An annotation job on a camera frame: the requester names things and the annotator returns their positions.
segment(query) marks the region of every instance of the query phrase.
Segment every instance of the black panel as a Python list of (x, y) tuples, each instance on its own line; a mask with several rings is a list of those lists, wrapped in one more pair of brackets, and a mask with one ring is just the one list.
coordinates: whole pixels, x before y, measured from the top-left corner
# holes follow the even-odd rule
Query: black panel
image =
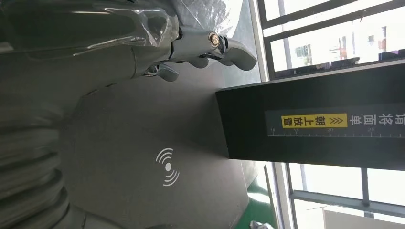
[(216, 93), (231, 158), (405, 169), (399, 138), (268, 137), (267, 110), (405, 102), (405, 64)]

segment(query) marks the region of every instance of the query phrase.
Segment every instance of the window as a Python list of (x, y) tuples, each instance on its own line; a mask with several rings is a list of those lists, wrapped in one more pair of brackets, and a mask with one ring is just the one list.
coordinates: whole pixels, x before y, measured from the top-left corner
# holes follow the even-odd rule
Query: window
[[(261, 16), (262, 20), (265, 18), (265, 22), (262, 22), (264, 42), (267, 46), (266, 50), (271, 49), (273, 57), (272, 60), (267, 60), (267, 62), (273, 62), (269, 65), (270, 79), (294, 76), (297, 73), (288, 71), (289, 69), (310, 65), (322, 64), (315, 70), (319, 71), (404, 58), (405, 55), (398, 54), (398, 50), (405, 49), (405, 39), (403, 39), (405, 31), (402, 28), (405, 7), (365, 17), (360, 16), (329, 27), (320, 26), (319, 29), (315, 29), (316, 26), (313, 26), (314, 30), (294, 33), (294, 30), (302, 30), (318, 22), (332, 20), (370, 7), (379, 7), (393, 1), (395, 0), (342, 1), (346, 3), (337, 3), (337, 5), (335, 3), (337, 6), (335, 8), (326, 8), (327, 10), (313, 15), (303, 18), (294, 16), (296, 20), (283, 21), (279, 20), (280, 16), (288, 16), (308, 7), (338, 1), (264, 0), (266, 15)], [(288, 32), (291, 36), (278, 36), (282, 32)], [(394, 55), (382, 54), (387, 51)]]
[(360, 168), (289, 164), (294, 190), (362, 198)]
[(405, 206), (405, 171), (367, 171), (370, 200)]
[[(296, 68), (327, 71), (405, 59), (403, 0), (257, 2), (271, 81), (307, 72)], [(288, 229), (323, 229), (322, 209), (335, 206), (405, 222), (405, 171), (278, 164)]]
[(326, 229), (323, 209), (405, 224), (405, 171), (285, 164), (295, 229)]

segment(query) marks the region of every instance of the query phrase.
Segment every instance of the glass window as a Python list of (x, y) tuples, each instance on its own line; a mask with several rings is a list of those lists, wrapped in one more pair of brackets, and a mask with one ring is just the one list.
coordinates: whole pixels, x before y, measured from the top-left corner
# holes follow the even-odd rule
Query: glass window
[(340, 206), (336, 206), (336, 205), (326, 207), (326, 208), (324, 208), (324, 210), (349, 214), (349, 215), (353, 215), (353, 216), (361, 216), (361, 217), (364, 217), (364, 214), (365, 214), (365, 212), (361, 211), (361, 210), (345, 208), (345, 207), (340, 207)]
[[(311, 0), (311, 1), (302, 1), (302, 0), (284, 0), (284, 11), (285, 14), (294, 13), (305, 8), (315, 6), (329, 0)], [(266, 8), (266, 17), (267, 20), (278, 18), (280, 16), (278, 10), (278, 0), (265, 0)]]
[[(288, 31), (300, 28), (387, 1), (359, 0), (358, 2), (343, 6), (342, 9), (336, 8), (324, 12), (322, 15), (316, 14), (289, 22), (282, 26), (282, 30)], [(319, 65), (321, 69), (329, 69), (393, 58), (391, 54), (380, 54), (383, 52), (398, 54), (398, 50), (405, 49), (405, 39), (403, 39), (405, 37), (405, 30), (403, 30), (401, 20), (404, 18), (404, 15), (405, 7), (401, 7), (283, 39), (284, 44), (287, 43), (288, 45), (283, 50), (272, 50), (273, 59), (285, 56), (290, 60), (286, 60), (285, 63), (275, 63), (275, 71), (278, 72), (309, 65)], [(264, 30), (263, 34), (266, 37), (276, 34), (278, 31), (279, 29), (270, 28)], [(299, 51), (303, 47), (308, 47), (308, 56), (303, 56), (302, 52)], [(289, 72), (285, 74), (276, 74), (276, 77), (291, 75)]]
[(294, 190), (362, 199), (360, 168), (290, 164)]
[(405, 205), (405, 171), (383, 169), (367, 171), (370, 200)]
[(323, 208), (328, 205), (294, 200), (299, 229), (324, 229)]
[(393, 223), (400, 223), (405, 224), (405, 218), (396, 217), (396, 216), (388, 216), (383, 214), (374, 213), (374, 219), (384, 220)]

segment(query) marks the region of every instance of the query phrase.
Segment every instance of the window bar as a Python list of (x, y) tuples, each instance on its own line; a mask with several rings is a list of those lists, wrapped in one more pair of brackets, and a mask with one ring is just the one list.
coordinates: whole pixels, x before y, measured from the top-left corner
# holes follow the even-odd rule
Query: window bar
[(366, 168), (362, 168), (362, 190), (363, 190), (363, 205), (365, 207), (368, 207), (370, 206), (370, 199), (368, 195), (368, 178)]
[(375, 201), (370, 201), (370, 206), (366, 207), (361, 199), (340, 197), (327, 195), (315, 192), (306, 192), (294, 190), (294, 193), (290, 195), (291, 199), (300, 199), (304, 201), (310, 201), (320, 204), (336, 205), (341, 207), (347, 207), (352, 209), (357, 209), (361, 211), (367, 211), (369, 213), (380, 213), (390, 216), (405, 217), (405, 206), (380, 203)]
[(307, 176), (305, 175), (305, 164), (300, 164), (299, 168), (301, 170), (302, 190), (303, 191), (308, 191)]
[(337, 25), (337, 24), (341, 24), (344, 22), (348, 22), (348, 21), (359, 19), (359, 18), (378, 14), (381, 12), (394, 10), (394, 9), (397, 9), (397, 8), (400, 8), (403, 6), (405, 6), (404, 0), (394, 0), (394, 1), (386, 2), (386, 3), (380, 4), (380, 5), (372, 6), (372, 7), (369, 7), (369, 8), (363, 9), (363, 10), (359, 10), (356, 12), (352, 12), (352, 13), (349, 13), (346, 15), (342, 15), (342, 16), (339, 16), (336, 18), (332, 18), (329, 20), (325, 20), (325, 21), (307, 25), (307, 26), (304, 26), (301, 28), (297, 28), (294, 30), (284, 31), (284, 32), (281, 32), (281, 33), (278, 33), (275, 35), (271, 35), (269, 37), (265, 37), (265, 42), (281, 40), (284, 38), (296, 36), (296, 35), (303, 34), (306, 32), (323, 29), (323, 28), (326, 28), (326, 27), (329, 27), (332, 25)]
[(275, 176), (276, 172), (274, 169), (274, 162), (270, 162), (264, 166), (265, 175), (266, 175), (266, 182), (267, 182), (267, 190), (268, 196), (271, 197), (272, 205), (274, 206), (274, 210), (276, 212), (276, 220), (277, 220), (277, 227), (279, 229), (284, 229), (284, 221), (283, 221), (283, 212), (280, 208), (280, 195), (277, 185), (277, 176)]
[(294, 190), (292, 188), (292, 183), (291, 183), (291, 171), (290, 171), (290, 164), (289, 163), (286, 163), (286, 174), (287, 174), (288, 194), (290, 196), (290, 203), (291, 203), (291, 211), (292, 211), (292, 219), (293, 219), (293, 223), (294, 223), (294, 229), (298, 229), (297, 213), (295, 211), (295, 202), (294, 202), (294, 199), (291, 198), (291, 195), (294, 194)]
[[(280, 15), (285, 15), (286, 10), (284, 8), (284, 0), (278, 0), (278, 11)], [(287, 69), (292, 68), (292, 63), (291, 63), (291, 52), (290, 52), (290, 42), (288, 38), (283, 39), (283, 44), (284, 44), (284, 53), (286, 54), (286, 64), (287, 64)]]
[(265, 0), (257, 0), (257, 8), (259, 9), (260, 24), (262, 25), (263, 29), (263, 25), (267, 21)]
[(294, 12), (294, 13), (289, 13), (287, 15), (285, 15), (285, 13), (280, 14), (281, 16), (269, 21), (264, 21), (264, 23), (262, 23), (262, 27), (263, 29), (267, 29), (267, 28), (271, 28), (277, 25), (282, 25), (285, 24), (287, 22), (290, 21), (295, 21), (301, 18), (305, 18), (317, 13), (322, 13), (325, 12), (327, 10), (332, 10), (334, 8), (340, 7), (340, 6), (344, 6), (350, 3), (353, 3), (355, 1), (358, 0), (331, 0), (331, 1), (327, 1), (312, 7), (308, 7), (306, 9)]
[(271, 43), (264, 41), (265, 45), (265, 53), (266, 53), (266, 60), (267, 60), (267, 71), (268, 71), (268, 78), (269, 80), (276, 79), (276, 71), (274, 69), (274, 61), (273, 61), (273, 53), (271, 51)]

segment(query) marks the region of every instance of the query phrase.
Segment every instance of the plastic wrap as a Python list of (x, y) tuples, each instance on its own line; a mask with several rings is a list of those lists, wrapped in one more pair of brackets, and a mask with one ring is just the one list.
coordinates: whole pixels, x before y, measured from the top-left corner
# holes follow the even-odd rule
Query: plastic wrap
[(252, 221), (250, 222), (249, 229), (274, 229), (274, 228), (268, 223), (262, 224), (256, 221)]
[(168, 46), (176, 15), (149, 1), (2, 0), (0, 54), (50, 51), (75, 55), (120, 44)]
[(171, 0), (181, 24), (233, 37), (243, 0)]

